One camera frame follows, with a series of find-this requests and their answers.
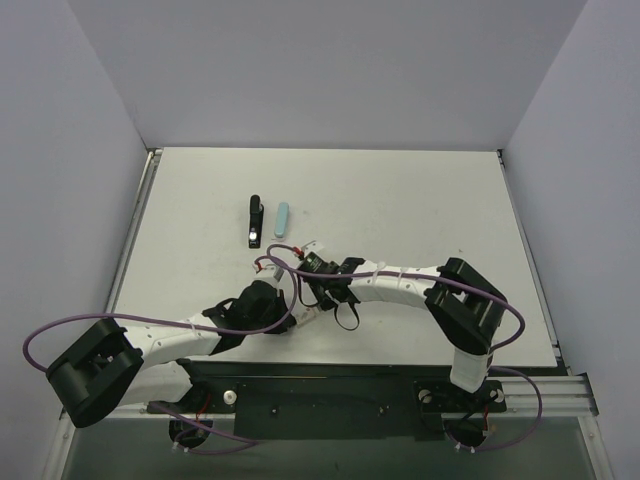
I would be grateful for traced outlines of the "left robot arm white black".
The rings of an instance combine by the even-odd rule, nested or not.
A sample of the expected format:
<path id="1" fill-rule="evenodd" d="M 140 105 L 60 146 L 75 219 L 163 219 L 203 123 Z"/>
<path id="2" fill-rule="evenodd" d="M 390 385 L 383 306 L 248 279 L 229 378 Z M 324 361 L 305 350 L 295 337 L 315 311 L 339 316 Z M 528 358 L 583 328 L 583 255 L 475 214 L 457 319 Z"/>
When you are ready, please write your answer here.
<path id="1" fill-rule="evenodd" d="M 296 324 L 284 291 L 255 280 L 239 297 L 166 325 L 123 326 L 101 318 L 54 360 L 46 378 L 77 428 L 96 424 L 119 405 L 148 400 L 192 412 L 204 403 L 204 384 L 181 368 L 164 373 L 158 365 L 222 353 L 249 331 L 282 334 Z"/>

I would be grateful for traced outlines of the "staple box with red label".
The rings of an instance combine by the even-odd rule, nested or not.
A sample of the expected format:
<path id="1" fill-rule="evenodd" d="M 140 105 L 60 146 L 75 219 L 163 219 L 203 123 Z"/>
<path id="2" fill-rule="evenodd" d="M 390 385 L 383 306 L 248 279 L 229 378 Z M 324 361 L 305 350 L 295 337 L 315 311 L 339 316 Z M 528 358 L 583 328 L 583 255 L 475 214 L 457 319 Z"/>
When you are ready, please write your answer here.
<path id="1" fill-rule="evenodd" d="M 305 307 L 297 305 L 292 315 L 295 319 L 295 327 L 302 327 L 316 319 L 322 311 L 318 307 Z"/>

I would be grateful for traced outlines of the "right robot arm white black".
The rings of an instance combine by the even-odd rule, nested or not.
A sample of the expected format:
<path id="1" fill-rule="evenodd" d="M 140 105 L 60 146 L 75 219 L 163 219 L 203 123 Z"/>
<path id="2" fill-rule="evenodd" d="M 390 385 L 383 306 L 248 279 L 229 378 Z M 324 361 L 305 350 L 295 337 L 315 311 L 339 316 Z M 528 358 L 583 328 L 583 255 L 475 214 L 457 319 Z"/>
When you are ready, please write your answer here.
<path id="1" fill-rule="evenodd" d="M 482 398 L 506 298 L 466 261 L 451 257 L 440 267 L 407 268 L 358 257 L 336 263 L 310 251 L 298 269 L 322 310 L 384 302 L 429 311 L 454 346 L 449 402 L 468 409 Z"/>

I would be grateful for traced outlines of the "light blue white stapler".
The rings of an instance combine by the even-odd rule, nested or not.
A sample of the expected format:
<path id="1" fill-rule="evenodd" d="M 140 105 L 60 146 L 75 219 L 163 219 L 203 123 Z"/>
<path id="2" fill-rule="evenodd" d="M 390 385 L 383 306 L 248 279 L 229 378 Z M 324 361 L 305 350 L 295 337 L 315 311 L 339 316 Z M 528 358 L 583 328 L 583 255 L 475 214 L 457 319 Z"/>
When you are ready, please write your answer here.
<path id="1" fill-rule="evenodd" d="M 290 205 L 288 202 L 281 202 L 276 210 L 273 236 L 274 241 L 284 240 L 288 230 L 290 215 Z"/>

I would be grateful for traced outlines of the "black stapler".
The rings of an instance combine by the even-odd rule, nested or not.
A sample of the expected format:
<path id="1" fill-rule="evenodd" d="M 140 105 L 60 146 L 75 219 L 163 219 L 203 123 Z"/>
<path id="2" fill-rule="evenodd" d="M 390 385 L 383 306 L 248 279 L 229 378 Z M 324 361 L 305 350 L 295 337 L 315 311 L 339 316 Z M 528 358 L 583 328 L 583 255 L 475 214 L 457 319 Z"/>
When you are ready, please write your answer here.
<path id="1" fill-rule="evenodd" d="M 248 247 L 258 249 L 261 246 L 264 207 L 261 197 L 254 194 L 249 203 Z"/>

